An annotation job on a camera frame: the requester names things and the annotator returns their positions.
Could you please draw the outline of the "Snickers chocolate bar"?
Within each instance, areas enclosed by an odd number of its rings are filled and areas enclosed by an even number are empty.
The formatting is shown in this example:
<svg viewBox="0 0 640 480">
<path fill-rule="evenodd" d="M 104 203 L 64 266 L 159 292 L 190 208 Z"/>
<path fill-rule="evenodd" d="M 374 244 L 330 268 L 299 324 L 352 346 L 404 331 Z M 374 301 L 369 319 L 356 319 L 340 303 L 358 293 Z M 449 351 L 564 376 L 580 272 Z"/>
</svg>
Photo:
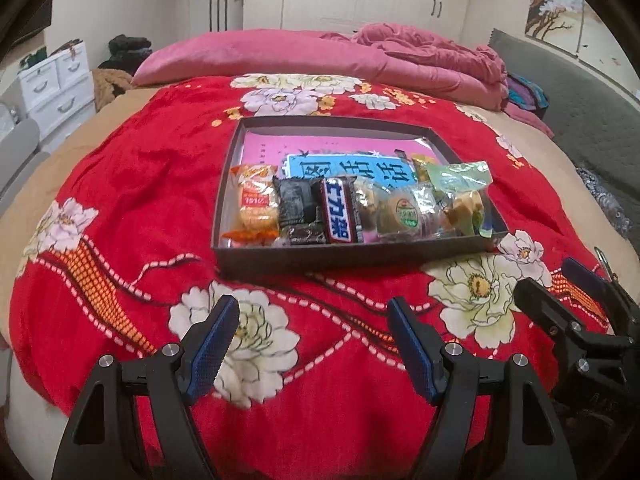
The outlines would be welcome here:
<svg viewBox="0 0 640 480">
<path fill-rule="evenodd" d="M 322 214 L 328 244 L 363 242 L 362 227 L 351 176 L 314 179 L 312 190 Z"/>
</svg>

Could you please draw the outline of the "black snack packet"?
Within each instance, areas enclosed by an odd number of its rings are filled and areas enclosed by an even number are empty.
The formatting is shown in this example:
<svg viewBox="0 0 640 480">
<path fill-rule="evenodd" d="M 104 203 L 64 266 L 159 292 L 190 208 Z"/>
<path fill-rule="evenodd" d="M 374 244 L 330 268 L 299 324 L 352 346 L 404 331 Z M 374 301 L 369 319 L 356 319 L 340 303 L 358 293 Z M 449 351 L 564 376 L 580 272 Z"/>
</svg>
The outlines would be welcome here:
<svg viewBox="0 0 640 480">
<path fill-rule="evenodd" d="M 314 179 L 274 177 L 278 199 L 278 226 L 283 244 L 310 246 L 326 244 L 324 221 L 314 194 Z"/>
</svg>

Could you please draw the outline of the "clear plastic candy packet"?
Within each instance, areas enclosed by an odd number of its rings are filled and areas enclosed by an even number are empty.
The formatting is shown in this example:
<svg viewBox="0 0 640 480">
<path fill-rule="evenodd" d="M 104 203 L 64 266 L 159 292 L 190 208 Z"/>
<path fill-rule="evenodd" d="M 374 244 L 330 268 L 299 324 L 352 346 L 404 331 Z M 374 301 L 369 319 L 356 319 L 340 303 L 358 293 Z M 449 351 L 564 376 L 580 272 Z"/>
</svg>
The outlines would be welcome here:
<svg viewBox="0 0 640 480">
<path fill-rule="evenodd" d="M 450 237 L 456 234 L 445 209 L 446 200 L 427 182 L 413 187 L 412 195 L 419 211 L 421 235 L 423 238 Z"/>
</svg>

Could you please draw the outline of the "round green pastry packet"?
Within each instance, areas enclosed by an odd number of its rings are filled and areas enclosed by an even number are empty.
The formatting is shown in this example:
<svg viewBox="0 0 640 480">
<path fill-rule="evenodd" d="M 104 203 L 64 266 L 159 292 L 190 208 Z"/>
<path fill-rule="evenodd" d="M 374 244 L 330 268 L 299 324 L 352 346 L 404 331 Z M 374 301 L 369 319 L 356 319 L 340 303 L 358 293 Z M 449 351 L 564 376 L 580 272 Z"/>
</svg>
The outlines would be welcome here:
<svg viewBox="0 0 640 480">
<path fill-rule="evenodd" d="M 378 236 L 382 238 L 423 238 L 416 200 L 412 195 L 415 184 L 390 192 L 378 213 Z"/>
</svg>

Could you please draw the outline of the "yellow snack packet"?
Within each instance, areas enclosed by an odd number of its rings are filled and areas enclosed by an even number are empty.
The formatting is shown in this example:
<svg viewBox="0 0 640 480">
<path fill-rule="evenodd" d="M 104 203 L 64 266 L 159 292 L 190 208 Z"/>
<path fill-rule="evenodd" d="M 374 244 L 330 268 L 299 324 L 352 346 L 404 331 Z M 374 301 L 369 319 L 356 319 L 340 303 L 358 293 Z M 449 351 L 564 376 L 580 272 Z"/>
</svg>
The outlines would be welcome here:
<svg viewBox="0 0 640 480">
<path fill-rule="evenodd" d="M 431 179 L 428 170 L 431 166 L 439 165 L 439 161 L 436 158 L 422 154 L 412 154 L 411 162 L 419 182 L 430 182 Z"/>
</svg>

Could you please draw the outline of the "grey padded headboard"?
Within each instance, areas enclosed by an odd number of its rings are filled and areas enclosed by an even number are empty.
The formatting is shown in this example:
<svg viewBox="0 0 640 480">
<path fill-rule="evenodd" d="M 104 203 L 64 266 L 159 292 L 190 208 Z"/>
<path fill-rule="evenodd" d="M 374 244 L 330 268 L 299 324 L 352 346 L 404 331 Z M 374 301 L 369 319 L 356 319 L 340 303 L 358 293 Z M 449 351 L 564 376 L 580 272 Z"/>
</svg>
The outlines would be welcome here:
<svg viewBox="0 0 640 480">
<path fill-rule="evenodd" d="M 491 32 L 489 45 L 520 75 L 544 90 L 544 122 L 576 164 L 594 171 L 620 198 L 639 198 L 639 110 L 567 56 Z"/>
</svg>

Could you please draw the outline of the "pink and blue book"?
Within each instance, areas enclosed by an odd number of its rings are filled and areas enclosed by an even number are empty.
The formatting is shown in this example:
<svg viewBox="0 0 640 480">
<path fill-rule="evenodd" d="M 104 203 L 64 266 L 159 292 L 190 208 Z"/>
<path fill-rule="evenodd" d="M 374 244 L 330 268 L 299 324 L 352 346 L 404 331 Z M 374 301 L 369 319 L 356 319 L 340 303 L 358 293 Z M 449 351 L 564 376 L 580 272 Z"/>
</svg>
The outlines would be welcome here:
<svg viewBox="0 0 640 480">
<path fill-rule="evenodd" d="M 245 135 L 242 164 L 276 166 L 280 177 L 312 179 L 347 174 L 367 178 L 393 190 L 416 183 L 412 160 L 433 164 L 442 158 L 427 140 L 356 138 L 356 136 L 275 136 L 252 131 Z"/>
</svg>

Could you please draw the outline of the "colourful folded clothes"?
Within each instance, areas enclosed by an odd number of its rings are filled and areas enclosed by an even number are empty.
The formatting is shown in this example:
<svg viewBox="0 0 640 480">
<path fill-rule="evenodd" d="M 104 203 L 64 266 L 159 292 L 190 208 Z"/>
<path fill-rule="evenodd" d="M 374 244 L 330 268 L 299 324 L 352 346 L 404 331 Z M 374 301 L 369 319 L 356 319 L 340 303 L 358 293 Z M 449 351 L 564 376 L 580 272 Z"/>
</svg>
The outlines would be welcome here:
<svg viewBox="0 0 640 480">
<path fill-rule="evenodd" d="M 506 83 L 511 103 L 540 116 L 548 110 L 549 100 L 538 84 L 514 73 L 508 73 Z"/>
</svg>

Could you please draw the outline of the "red floral blanket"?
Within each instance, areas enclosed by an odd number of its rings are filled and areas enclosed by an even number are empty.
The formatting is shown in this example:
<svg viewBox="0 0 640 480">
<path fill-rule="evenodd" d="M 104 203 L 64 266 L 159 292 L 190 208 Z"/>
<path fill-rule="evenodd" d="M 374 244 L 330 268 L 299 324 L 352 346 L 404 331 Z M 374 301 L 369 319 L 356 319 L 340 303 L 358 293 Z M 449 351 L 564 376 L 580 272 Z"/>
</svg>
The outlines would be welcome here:
<svg viewBox="0 0 640 480">
<path fill-rule="evenodd" d="M 247 117 L 352 116 L 435 131 L 484 160 L 508 236 L 488 254 L 443 263 L 331 269 L 253 285 L 221 276 L 210 247 L 224 159 Z M 26 382 L 69 413 L 100 356 L 150 356 L 182 338 L 221 296 L 241 321 L 194 418 L 229 479 L 393 478 L 434 412 L 414 392 L 388 332 L 386 301 L 476 356 L 522 352 L 551 387 L 550 340 L 512 292 L 533 278 L 590 330 L 608 321 L 560 274 L 596 260 L 551 184 L 467 107 L 357 78 L 202 77 L 163 88 L 65 173 L 29 228 L 9 331 Z"/>
</svg>

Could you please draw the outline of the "grey cardboard box tray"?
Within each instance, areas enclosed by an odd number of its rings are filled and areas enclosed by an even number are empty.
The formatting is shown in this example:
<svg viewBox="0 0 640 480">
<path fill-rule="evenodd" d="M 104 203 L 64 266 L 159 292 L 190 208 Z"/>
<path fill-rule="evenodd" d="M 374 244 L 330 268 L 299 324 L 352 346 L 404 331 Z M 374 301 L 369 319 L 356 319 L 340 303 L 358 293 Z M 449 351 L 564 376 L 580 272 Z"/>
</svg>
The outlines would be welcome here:
<svg viewBox="0 0 640 480">
<path fill-rule="evenodd" d="M 224 162 L 212 247 L 232 278 L 487 252 L 506 235 L 490 175 L 430 128 L 252 117 Z"/>
</svg>

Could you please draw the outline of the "orange cracker packet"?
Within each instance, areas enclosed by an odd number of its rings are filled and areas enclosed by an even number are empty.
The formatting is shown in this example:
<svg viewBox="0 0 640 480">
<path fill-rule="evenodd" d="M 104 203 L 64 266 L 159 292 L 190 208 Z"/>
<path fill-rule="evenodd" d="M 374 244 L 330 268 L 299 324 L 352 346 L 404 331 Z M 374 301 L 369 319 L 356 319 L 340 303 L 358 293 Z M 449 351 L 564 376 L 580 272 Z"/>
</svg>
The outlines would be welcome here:
<svg viewBox="0 0 640 480">
<path fill-rule="evenodd" d="M 230 169 L 238 206 L 234 227 L 222 238 L 241 245 L 270 245 L 279 236 L 279 197 L 273 183 L 277 173 L 277 166 L 266 164 Z"/>
</svg>

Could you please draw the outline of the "pink quilt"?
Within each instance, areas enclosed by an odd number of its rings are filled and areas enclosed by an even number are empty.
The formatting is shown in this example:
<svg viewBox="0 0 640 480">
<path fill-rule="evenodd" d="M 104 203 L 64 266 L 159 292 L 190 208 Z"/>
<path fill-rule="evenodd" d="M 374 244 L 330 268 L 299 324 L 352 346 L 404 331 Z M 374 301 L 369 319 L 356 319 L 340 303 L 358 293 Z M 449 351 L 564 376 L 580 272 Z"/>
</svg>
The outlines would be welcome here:
<svg viewBox="0 0 640 480">
<path fill-rule="evenodd" d="M 534 113 L 508 99 L 506 64 L 409 25 L 373 23 L 352 35 L 320 30 L 206 32 L 152 53 L 134 73 L 138 87 L 248 73 L 352 76 L 503 112 L 552 136 Z"/>
</svg>

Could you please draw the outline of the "white drawer cabinet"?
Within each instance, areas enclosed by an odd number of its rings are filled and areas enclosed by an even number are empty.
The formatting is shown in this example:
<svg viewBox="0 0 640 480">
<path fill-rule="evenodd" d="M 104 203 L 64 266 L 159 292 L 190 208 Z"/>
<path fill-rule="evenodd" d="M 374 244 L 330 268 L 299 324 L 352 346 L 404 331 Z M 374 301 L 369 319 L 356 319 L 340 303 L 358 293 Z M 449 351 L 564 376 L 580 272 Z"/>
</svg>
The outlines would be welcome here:
<svg viewBox="0 0 640 480">
<path fill-rule="evenodd" d="M 96 114 L 86 44 L 73 41 L 16 76 L 17 101 L 39 129 L 41 151 L 52 153 Z"/>
</svg>

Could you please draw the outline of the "dark clothes pile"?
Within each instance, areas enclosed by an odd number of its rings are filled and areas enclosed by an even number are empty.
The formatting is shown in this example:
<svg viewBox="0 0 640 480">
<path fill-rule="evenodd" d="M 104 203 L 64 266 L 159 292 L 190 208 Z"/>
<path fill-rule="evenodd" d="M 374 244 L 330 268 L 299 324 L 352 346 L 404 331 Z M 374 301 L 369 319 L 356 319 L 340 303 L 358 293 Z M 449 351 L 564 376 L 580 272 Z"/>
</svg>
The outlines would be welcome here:
<svg viewBox="0 0 640 480">
<path fill-rule="evenodd" d="M 153 53 L 152 42 L 144 37 L 118 35 L 108 42 L 110 57 L 99 65 L 101 70 L 122 70 L 134 76 L 140 65 Z"/>
</svg>

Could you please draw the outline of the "flower wall painting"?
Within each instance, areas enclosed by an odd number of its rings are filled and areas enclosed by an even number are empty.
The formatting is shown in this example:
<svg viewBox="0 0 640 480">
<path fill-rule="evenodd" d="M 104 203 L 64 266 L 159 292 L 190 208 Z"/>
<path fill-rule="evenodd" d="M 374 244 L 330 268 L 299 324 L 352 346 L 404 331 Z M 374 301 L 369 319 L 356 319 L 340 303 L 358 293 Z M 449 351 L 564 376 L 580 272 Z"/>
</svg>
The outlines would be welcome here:
<svg viewBox="0 0 640 480">
<path fill-rule="evenodd" d="M 639 96 L 639 76 L 586 0 L 529 0 L 525 35 L 558 48 Z"/>
</svg>

